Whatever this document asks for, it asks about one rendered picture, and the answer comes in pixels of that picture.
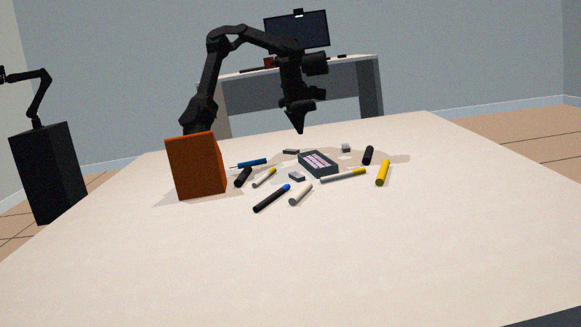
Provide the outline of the white marker with yellow cap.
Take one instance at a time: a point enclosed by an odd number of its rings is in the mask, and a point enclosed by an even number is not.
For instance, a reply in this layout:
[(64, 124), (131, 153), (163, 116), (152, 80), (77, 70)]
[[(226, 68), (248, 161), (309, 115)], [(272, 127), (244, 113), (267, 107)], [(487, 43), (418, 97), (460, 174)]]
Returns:
[(359, 168), (359, 169), (355, 169), (355, 170), (350, 170), (350, 171), (346, 171), (343, 173), (337, 173), (334, 175), (329, 175), (329, 176), (325, 176), (325, 177), (320, 177), (320, 183), (324, 184), (327, 182), (333, 182), (336, 180), (342, 180), (344, 178), (348, 178), (348, 177), (353, 177), (356, 175), (362, 175), (367, 173), (366, 168)]
[(269, 177), (271, 177), (273, 174), (276, 173), (276, 168), (271, 168), (268, 172), (266, 172), (264, 175), (262, 175), (260, 178), (258, 178), (254, 183), (252, 183), (252, 187), (254, 189), (256, 189), (258, 186), (260, 186), (262, 183), (264, 183), (264, 181), (266, 181)]

